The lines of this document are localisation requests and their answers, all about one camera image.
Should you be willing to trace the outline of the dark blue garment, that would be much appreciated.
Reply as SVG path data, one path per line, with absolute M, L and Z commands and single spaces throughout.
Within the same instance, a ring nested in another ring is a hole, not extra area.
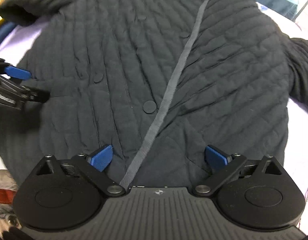
M 10 34 L 10 32 L 14 30 L 16 26 L 17 25 L 15 23 L 7 22 L 0 27 L 0 45 L 3 42 L 3 40 Z

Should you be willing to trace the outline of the red fabric item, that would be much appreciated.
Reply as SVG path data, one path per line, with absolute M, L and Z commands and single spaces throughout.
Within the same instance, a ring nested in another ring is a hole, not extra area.
M 0 189 L 0 204 L 11 205 L 15 194 L 13 190 Z

